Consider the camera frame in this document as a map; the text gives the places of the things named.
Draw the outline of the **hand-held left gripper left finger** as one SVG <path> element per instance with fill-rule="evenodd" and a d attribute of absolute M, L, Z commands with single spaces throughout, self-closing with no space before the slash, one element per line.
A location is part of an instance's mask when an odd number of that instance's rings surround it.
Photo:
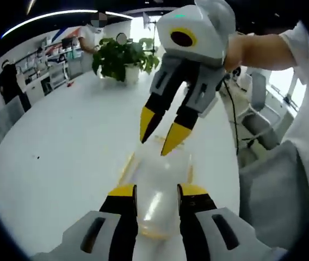
<path fill-rule="evenodd" d="M 31 260 L 132 260 L 137 224 L 137 186 L 126 184 L 108 193 L 98 211 L 70 226 L 61 244 Z"/>

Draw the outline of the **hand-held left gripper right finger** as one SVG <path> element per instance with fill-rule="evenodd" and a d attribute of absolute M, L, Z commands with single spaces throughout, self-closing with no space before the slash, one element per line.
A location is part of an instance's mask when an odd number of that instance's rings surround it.
<path fill-rule="evenodd" d="M 217 208 L 204 188 L 181 183 L 177 190 L 187 260 L 281 260 L 281 248 L 258 240 L 250 224 L 228 208 Z"/>

